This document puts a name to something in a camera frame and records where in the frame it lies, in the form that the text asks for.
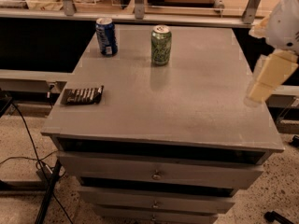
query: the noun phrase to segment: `table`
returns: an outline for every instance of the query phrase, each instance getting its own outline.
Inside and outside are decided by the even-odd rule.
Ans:
[[[150,62],[147,25],[117,25],[119,52],[96,37],[66,88],[104,85],[99,105],[61,97],[42,133],[102,216],[213,223],[284,150],[265,104],[247,107],[251,79],[231,29],[171,27],[170,63]]]

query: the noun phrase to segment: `gray tabletop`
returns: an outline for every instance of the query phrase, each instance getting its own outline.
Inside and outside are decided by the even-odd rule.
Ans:
[[[251,72],[231,29],[171,27],[171,61],[161,67],[150,62],[151,29],[117,25],[119,52],[112,58],[100,54],[94,37],[66,87],[104,85],[101,103],[65,106],[60,97],[42,133],[283,150],[266,105],[243,104]]]

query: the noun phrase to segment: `drawer knob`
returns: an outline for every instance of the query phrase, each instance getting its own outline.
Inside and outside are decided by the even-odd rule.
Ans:
[[[158,204],[157,201],[154,202],[152,208],[153,208],[153,209],[158,209],[158,208],[159,208],[159,204]]]
[[[156,181],[161,180],[161,175],[160,175],[159,171],[156,170],[155,174],[151,178]]]

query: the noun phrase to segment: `blue can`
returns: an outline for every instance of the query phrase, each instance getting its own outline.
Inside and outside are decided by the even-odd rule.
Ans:
[[[95,31],[101,53],[104,56],[114,56],[118,52],[115,37],[115,25],[110,18],[101,18],[96,21]]]

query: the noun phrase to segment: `green can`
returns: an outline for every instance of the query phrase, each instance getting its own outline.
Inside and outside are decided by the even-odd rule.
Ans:
[[[172,34],[166,25],[157,25],[151,32],[151,61],[157,65],[169,62]]]

